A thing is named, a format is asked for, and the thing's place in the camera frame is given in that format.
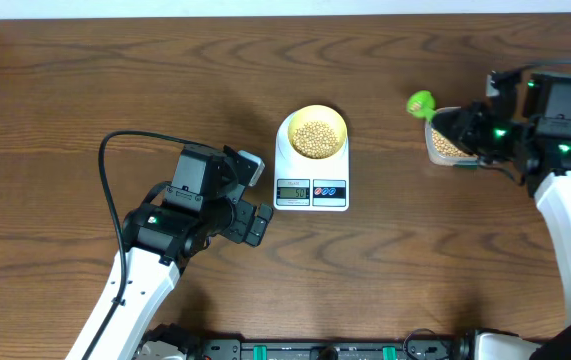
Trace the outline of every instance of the white scale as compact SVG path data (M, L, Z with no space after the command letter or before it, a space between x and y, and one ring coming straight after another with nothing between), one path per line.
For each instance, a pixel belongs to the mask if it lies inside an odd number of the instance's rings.
M299 154L289 141L289 126L296 113L312 109L338 119L345 141L334 155L311 159ZM308 106L290 114L276 134L274 207L278 210L345 211L349 207L349 141L343 119L334 110Z

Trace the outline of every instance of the wooden table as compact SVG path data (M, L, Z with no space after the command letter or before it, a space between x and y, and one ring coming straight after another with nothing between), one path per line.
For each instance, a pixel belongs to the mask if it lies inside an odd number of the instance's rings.
M351 208L277 212L256 249L215 239L153 324L247 338L398 338L417 327L563 328L542 217L500 174L439 167L404 111L484 95L492 69L571 57L571 15L0 21L0 358L65 356L116 241L97 172L116 129L261 156L304 105L349 117ZM571 68L562 68L571 72ZM116 139L108 176L124 216L171 179L179 149Z

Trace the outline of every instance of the green light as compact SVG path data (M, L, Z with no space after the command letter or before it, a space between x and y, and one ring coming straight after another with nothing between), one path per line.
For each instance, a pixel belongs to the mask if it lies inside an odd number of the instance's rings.
M565 145L565 144L560 144L560 145L558 145L558 148L559 148L562 152L564 152L564 153L566 153L566 152L568 152L568 151L571 150L571 146Z

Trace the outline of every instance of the container of beans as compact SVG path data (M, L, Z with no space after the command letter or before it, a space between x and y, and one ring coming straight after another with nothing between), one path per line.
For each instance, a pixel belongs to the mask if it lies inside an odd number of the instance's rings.
M453 111L457 107L441 108L436 113ZM476 157L469 156L452 145L443 135L432 129L431 123L425 121L425 143L429 159L437 165L476 167Z
M311 105L292 115L287 137L300 155L309 159L327 159L343 148L347 126L335 110L327 106Z

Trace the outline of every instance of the white backdrop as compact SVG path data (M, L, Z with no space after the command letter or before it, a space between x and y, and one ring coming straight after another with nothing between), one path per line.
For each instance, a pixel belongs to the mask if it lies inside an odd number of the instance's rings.
M0 0L0 19L571 12L571 0Z

